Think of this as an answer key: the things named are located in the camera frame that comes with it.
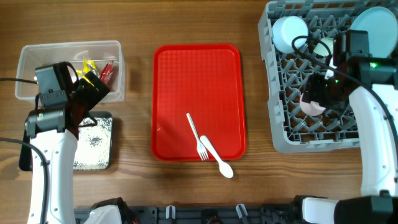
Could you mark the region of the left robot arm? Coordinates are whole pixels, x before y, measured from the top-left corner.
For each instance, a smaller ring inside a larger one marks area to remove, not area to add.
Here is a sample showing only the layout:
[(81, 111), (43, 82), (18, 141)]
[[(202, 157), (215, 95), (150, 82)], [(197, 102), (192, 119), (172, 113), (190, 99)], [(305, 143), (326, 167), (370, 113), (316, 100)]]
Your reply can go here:
[(70, 62), (37, 67), (39, 93), (25, 120), (32, 146), (29, 223), (74, 223), (73, 163), (82, 121), (110, 91), (94, 73), (80, 78)]

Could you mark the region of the light blue bowl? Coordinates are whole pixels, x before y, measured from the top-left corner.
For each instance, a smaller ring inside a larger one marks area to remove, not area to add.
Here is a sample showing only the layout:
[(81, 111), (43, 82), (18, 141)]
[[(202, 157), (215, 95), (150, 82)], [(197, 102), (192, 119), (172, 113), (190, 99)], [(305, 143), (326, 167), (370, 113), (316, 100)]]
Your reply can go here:
[(282, 17), (272, 26), (273, 42), (275, 48), (284, 54), (294, 52), (292, 41), (298, 36), (307, 36), (306, 22), (297, 16)]

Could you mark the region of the white plastic spoon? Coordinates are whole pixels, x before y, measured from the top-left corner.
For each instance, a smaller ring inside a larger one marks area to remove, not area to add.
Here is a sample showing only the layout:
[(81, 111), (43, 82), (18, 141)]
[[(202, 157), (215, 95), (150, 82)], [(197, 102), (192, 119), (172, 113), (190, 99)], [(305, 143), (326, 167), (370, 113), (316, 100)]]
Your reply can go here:
[(233, 172), (231, 166), (227, 162), (225, 162), (221, 159), (221, 157), (218, 155), (216, 149), (213, 147), (210, 140), (206, 136), (201, 136), (200, 141), (203, 143), (203, 145), (206, 147), (206, 149), (210, 152), (210, 154), (217, 161), (220, 173), (224, 177), (231, 179), (234, 175), (234, 172)]

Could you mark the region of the red snack wrapper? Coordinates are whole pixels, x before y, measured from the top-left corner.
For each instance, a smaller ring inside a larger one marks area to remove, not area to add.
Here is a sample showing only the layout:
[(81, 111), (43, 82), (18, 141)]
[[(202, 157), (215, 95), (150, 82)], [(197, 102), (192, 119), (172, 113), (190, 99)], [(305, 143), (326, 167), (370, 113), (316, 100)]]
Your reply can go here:
[(113, 63), (114, 63), (113, 61), (110, 61), (110, 63), (107, 63), (99, 75), (100, 80), (105, 85), (109, 85), (109, 82), (114, 75), (115, 67), (114, 67)]

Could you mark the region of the white plastic fork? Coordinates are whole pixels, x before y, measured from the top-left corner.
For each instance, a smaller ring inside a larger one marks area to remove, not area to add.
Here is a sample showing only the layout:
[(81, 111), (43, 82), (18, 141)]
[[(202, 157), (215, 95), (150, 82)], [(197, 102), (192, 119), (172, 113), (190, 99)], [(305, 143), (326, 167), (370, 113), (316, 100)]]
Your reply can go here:
[(187, 116), (189, 125), (190, 125), (190, 127), (192, 129), (193, 135), (194, 135), (194, 137), (196, 139), (196, 142), (197, 142), (197, 153), (200, 156), (200, 159), (202, 161), (205, 161), (205, 160), (209, 159), (206, 147), (200, 141), (199, 135), (197, 133), (197, 130), (196, 130), (195, 124), (194, 124), (194, 122), (192, 120), (192, 117), (190, 116), (190, 113), (187, 113), (186, 116)]

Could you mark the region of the white upturned cup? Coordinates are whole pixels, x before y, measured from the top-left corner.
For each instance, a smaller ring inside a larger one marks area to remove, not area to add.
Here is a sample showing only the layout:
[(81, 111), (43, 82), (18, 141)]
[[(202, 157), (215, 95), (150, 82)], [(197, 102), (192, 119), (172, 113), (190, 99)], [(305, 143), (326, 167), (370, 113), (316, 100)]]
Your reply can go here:
[(303, 94), (300, 96), (299, 104), (300, 104), (301, 110), (309, 116), (318, 116), (326, 110), (325, 107), (320, 106), (320, 104), (317, 102), (314, 102), (314, 101), (311, 101), (309, 103), (304, 102)]

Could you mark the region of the yellow foil wrapper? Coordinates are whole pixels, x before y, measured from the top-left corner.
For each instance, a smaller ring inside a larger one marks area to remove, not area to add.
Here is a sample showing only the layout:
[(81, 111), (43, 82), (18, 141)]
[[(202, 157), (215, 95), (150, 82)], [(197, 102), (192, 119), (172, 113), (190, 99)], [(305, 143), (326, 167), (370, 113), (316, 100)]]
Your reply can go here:
[(96, 76), (98, 76), (98, 70), (96, 68), (95, 62), (93, 60), (83, 60), (83, 69), (76, 71), (79, 77), (83, 77), (88, 72), (93, 72)]

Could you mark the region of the green bowl with rice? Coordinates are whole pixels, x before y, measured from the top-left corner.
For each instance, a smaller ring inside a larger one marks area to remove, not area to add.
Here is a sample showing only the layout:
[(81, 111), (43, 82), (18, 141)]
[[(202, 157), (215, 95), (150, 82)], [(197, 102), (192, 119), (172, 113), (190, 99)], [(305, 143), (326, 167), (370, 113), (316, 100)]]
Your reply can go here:
[(330, 37), (321, 38), (318, 42), (315, 42), (315, 48), (313, 52), (323, 57), (332, 55), (333, 43), (334, 40)]

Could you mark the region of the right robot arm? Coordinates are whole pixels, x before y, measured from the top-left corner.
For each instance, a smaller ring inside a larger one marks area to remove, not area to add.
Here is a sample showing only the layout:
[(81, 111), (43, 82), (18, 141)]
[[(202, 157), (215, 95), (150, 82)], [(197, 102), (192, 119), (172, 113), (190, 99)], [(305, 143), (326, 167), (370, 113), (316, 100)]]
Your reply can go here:
[(366, 31), (348, 30), (328, 52), (333, 72), (313, 74), (300, 97), (308, 115), (353, 110), (363, 176), (361, 195), (346, 200), (306, 196), (298, 209), (307, 223), (397, 223), (397, 61), (375, 58)]

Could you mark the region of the light blue plate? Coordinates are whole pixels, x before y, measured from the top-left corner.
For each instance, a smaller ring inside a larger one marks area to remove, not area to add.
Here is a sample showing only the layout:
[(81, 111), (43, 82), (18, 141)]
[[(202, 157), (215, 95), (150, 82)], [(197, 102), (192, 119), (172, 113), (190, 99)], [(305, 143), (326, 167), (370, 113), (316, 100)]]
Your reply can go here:
[(362, 12), (350, 29), (368, 33), (373, 57), (388, 58), (397, 44), (397, 19), (388, 8), (376, 6)]

